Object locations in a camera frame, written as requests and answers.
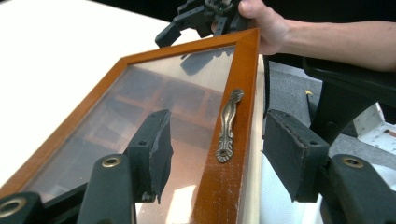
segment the person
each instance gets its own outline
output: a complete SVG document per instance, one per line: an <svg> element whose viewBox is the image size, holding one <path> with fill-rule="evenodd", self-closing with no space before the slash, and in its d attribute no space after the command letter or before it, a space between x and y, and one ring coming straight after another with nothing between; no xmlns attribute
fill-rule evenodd
<svg viewBox="0 0 396 224"><path fill-rule="evenodd" d="M284 19L262 0L241 0L239 13L260 28L260 53L288 53L396 72L396 22L305 22Z"/></svg>

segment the glass panel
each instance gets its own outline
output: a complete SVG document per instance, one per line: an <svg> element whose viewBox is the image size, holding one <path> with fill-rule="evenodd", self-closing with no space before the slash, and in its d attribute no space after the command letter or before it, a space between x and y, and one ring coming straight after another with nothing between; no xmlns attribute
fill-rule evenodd
<svg viewBox="0 0 396 224"><path fill-rule="evenodd" d="M205 166L234 47L130 65L25 190L46 202L89 181L122 153L148 114L169 109L174 156L162 203L136 205L139 223L187 223Z"/></svg>

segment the wooden cabinet door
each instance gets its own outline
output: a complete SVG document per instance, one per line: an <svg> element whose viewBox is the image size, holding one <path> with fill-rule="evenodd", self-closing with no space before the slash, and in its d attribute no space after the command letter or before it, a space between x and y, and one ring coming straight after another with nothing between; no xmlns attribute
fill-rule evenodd
<svg viewBox="0 0 396 224"><path fill-rule="evenodd" d="M89 180L93 163L122 153L153 111L169 109L174 148L162 204L138 204L139 223L236 223L246 188L259 32L256 29L121 58L0 189L48 201ZM216 158L220 112L244 92L233 120L233 156Z"/></svg>

